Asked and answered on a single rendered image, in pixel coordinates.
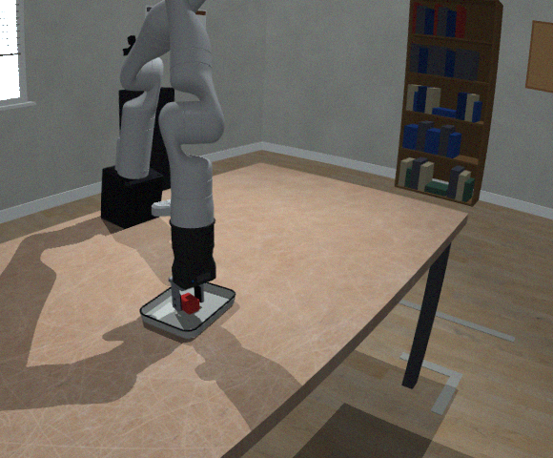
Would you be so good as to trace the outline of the red block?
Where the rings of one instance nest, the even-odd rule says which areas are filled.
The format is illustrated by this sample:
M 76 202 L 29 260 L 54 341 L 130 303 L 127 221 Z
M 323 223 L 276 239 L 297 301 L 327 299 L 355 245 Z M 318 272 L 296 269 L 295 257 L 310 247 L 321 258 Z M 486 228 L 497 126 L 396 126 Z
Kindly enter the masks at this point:
M 192 314 L 200 310 L 199 299 L 190 293 L 181 295 L 182 310 L 187 314 Z

